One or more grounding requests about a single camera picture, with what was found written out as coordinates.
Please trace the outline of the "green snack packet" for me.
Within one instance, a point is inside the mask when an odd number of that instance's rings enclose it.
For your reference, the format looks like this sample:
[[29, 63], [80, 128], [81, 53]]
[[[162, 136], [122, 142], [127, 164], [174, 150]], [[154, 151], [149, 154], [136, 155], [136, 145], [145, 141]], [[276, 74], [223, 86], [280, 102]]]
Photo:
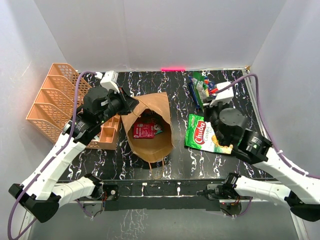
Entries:
[[188, 125], [185, 133], [184, 145], [196, 150], [216, 154], [230, 155], [233, 145], [221, 146], [210, 122], [195, 114], [188, 115]]

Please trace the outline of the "blue burts chips packet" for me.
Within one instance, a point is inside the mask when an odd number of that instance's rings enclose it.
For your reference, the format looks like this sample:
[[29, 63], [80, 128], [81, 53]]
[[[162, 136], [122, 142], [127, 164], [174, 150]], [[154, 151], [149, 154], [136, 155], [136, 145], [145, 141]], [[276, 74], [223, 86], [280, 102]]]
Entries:
[[210, 81], [206, 76], [201, 80], [189, 77], [188, 86], [196, 109], [203, 110], [204, 103], [213, 99], [216, 90], [215, 82]]

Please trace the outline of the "teal foxs candy bag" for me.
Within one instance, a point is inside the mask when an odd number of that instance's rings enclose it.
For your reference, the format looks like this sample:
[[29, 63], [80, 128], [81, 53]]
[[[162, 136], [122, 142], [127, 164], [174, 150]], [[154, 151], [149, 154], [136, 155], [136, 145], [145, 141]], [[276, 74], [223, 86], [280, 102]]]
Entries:
[[192, 84], [200, 109], [203, 111], [203, 104], [206, 102], [206, 99], [210, 96], [208, 91], [208, 86], [205, 83], [205, 77], [198, 71], [194, 71], [192, 74]]

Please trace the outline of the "pink tape strip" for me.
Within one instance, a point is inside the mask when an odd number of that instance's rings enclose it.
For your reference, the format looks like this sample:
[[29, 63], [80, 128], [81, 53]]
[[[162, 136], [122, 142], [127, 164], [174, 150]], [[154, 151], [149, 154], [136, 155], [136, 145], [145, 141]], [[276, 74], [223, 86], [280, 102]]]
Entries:
[[162, 72], [184, 72], [186, 69], [183, 67], [163, 67], [160, 69]]

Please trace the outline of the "brown paper bag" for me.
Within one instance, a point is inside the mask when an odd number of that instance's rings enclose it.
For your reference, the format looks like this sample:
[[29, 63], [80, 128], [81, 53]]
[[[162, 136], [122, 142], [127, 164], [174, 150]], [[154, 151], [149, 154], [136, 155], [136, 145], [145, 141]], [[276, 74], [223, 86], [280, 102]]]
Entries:
[[132, 110], [121, 117], [132, 153], [148, 163], [161, 163], [174, 148], [169, 98], [166, 92], [132, 96]]

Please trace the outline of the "orange plastic file organizer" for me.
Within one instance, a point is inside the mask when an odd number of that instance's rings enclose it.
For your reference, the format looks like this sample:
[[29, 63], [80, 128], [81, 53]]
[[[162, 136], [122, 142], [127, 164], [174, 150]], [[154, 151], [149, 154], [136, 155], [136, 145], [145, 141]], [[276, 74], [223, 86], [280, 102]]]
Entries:
[[[52, 143], [72, 118], [76, 81], [79, 74], [67, 63], [53, 63], [26, 116]], [[115, 150], [119, 139], [121, 118], [116, 115], [100, 127], [99, 134], [88, 149]]]

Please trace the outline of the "red snack packet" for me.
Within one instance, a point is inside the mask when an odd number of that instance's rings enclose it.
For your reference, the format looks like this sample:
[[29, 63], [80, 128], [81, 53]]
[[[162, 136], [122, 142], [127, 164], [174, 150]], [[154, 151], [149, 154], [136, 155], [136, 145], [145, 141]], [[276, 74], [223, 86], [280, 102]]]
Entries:
[[135, 123], [133, 125], [134, 139], [153, 139], [155, 130], [153, 123]]

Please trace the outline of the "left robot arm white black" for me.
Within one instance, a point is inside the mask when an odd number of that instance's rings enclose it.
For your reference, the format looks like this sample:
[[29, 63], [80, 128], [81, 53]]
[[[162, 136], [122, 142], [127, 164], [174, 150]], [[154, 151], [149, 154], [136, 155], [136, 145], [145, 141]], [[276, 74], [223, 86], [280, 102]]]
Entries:
[[79, 180], [57, 185], [72, 161], [101, 132], [101, 126], [115, 115], [128, 115], [139, 101], [122, 88], [107, 90], [92, 87], [76, 106], [57, 142], [38, 168], [23, 183], [13, 184], [8, 192], [39, 222], [50, 220], [58, 209], [82, 197], [93, 200], [103, 195], [103, 183], [88, 173]]

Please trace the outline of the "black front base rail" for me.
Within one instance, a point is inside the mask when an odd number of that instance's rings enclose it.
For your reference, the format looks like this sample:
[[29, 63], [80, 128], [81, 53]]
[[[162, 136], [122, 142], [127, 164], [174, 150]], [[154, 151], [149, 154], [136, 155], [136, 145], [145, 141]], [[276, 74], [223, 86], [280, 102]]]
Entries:
[[105, 180], [103, 190], [107, 193], [107, 200], [104, 209], [219, 211], [219, 200], [198, 193], [207, 185], [222, 183], [219, 179]]

